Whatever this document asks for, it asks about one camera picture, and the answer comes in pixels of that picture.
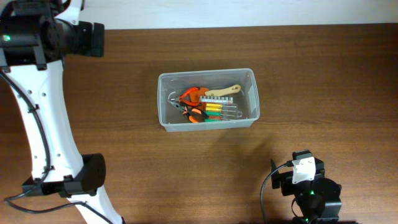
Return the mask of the clear case of screwdrivers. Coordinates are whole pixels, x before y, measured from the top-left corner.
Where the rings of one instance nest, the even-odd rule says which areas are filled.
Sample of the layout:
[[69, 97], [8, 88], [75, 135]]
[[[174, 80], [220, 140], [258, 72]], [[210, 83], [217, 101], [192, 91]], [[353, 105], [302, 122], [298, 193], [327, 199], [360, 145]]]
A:
[[206, 122], [237, 120], [243, 116], [236, 104], [207, 103], [205, 113], [208, 115]]

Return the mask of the orange perforated bar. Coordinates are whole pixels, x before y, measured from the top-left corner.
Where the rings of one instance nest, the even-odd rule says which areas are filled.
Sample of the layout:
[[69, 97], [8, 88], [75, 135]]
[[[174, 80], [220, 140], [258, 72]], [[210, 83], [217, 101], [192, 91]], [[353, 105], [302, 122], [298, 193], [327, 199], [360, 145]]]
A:
[[216, 103], [216, 104], [233, 104], [233, 98], [219, 97], [219, 96], [200, 96], [200, 102], [202, 103]]

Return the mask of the orange-black needle-nose pliers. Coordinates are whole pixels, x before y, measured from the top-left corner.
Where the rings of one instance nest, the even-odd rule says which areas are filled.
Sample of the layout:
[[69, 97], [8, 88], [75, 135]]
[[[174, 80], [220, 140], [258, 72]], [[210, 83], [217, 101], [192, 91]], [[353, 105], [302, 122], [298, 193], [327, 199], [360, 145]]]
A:
[[184, 117], [186, 117], [191, 123], [205, 122], [205, 120], [209, 118], [206, 112], [195, 106], [190, 106], [186, 103], [172, 100], [167, 100], [167, 102], [170, 103], [175, 109], [181, 111]]

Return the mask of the orange scraper with wooden handle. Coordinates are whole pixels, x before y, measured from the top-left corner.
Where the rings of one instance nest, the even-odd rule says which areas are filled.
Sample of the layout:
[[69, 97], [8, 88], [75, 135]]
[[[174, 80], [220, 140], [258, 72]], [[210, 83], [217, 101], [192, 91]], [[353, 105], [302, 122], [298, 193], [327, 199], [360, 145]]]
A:
[[193, 103], [199, 103], [201, 96], [226, 96], [234, 93], [238, 93], [241, 90], [240, 85], [233, 85], [224, 89], [210, 90], [209, 88], [199, 87], [198, 90], [194, 90], [189, 93], [190, 101]]

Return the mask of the red-handled side cutters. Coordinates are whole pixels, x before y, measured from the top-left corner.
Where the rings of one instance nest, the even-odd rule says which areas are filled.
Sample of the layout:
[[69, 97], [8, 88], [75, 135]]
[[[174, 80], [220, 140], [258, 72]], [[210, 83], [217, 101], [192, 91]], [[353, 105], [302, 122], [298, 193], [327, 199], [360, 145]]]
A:
[[182, 95], [179, 96], [178, 99], [172, 100], [172, 102], [180, 103], [180, 104], [185, 104], [188, 106], [201, 106], [200, 101], [195, 101], [191, 99], [191, 94], [192, 93], [197, 93], [200, 90], [200, 87], [191, 87], [187, 89]]

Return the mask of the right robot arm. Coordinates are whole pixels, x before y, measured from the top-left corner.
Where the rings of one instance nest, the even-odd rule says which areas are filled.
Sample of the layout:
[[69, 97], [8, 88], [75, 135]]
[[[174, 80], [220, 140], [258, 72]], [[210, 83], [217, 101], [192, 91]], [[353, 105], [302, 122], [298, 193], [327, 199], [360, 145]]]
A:
[[341, 185], [325, 177], [324, 162], [309, 150], [293, 152], [284, 166], [271, 161], [271, 183], [283, 196], [294, 196], [302, 215], [295, 214], [292, 223], [338, 223]]

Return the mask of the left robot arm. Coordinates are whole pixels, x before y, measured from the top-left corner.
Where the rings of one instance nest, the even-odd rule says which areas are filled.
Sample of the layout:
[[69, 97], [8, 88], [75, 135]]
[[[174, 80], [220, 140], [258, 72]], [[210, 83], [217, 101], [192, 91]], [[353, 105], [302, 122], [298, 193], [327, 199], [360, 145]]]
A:
[[1, 12], [1, 77], [16, 98], [32, 156], [21, 197], [59, 194], [87, 223], [123, 223], [104, 188], [104, 156], [79, 152], [65, 106], [65, 57], [104, 55], [104, 25], [81, 21], [84, 5], [11, 1]]

